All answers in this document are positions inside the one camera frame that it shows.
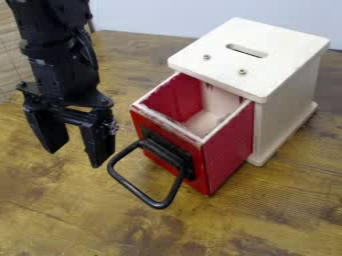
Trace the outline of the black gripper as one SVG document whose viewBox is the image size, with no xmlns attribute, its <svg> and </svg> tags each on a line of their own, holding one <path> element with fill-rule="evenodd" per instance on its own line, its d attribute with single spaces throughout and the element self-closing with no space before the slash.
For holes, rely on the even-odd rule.
<svg viewBox="0 0 342 256">
<path fill-rule="evenodd" d="M 98 82 L 62 88 L 53 81 L 21 82 L 22 110 L 30 129 L 44 149 L 53 154 L 68 142 L 65 124 L 80 126 L 85 153 L 98 168 L 114 153 L 117 124 L 112 114 L 113 101 L 97 89 Z"/>
</svg>

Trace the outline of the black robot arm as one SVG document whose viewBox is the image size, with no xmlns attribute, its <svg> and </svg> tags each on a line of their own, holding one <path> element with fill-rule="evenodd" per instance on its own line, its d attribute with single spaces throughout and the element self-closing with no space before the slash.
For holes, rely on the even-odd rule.
<svg viewBox="0 0 342 256">
<path fill-rule="evenodd" d="M 5 0 L 19 32 L 19 51 L 34 80 L 17 85 L 31 131 L 53 153 L 80 129 L 90 165 L 114 152 L 113 101 L 98 90 L 98 64 L 85 25 L 89 0 Z"/>
</svg>

